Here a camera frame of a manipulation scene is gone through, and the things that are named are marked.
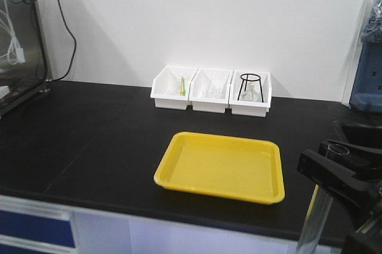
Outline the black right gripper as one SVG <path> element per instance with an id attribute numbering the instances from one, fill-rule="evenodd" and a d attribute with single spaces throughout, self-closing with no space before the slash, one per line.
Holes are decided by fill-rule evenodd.
<path id="1" fill-rule="evenodd" d="M 381 253 L 380 148 L 325 140 L 318 153 L 300 154 L 297 170 L 350 216 L 355 230 L 346 236 L 345 253 Z"/>

